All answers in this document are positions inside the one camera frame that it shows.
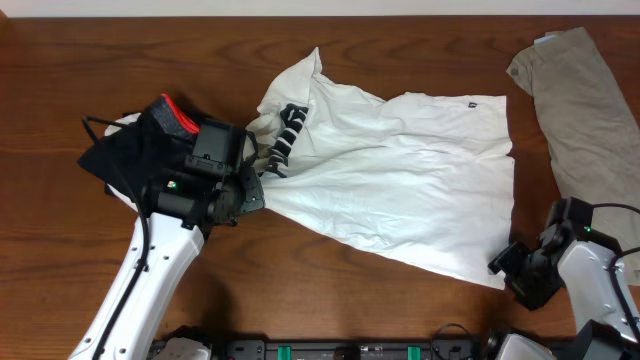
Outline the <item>white printed t-shirt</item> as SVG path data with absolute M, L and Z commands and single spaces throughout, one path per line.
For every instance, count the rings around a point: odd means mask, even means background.
M 325 76 L 313 52 L 280 73 L 249 130 L 267 207 L 321 235 L 500 289 L 514 159 L 503 96 L 385 100 Z

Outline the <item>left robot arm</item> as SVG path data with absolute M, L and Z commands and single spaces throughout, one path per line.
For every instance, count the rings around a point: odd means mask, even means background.
M 184 171 L 164 169 L 143 190 L 144 210 L 130 247 L 74 359 L 143 359 L 178 283 L 213 227 L 264 207 L 262 186 L 245 162 L 224 173 L 190 157 Z

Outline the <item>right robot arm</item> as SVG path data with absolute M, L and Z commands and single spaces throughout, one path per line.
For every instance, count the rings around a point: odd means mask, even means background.
M 567 290 L 576 335 L 543 341 L 520 330 L 496 330 L 487 340 L 488 359 L 637 359 L 639 311 L 624 278 L 617 241 L 589 227 L 546 229 L 534 251 L 515 242 L 490 263 L 502 272 L 515 299 L 529 310 L 541 308 L 561 288 Z

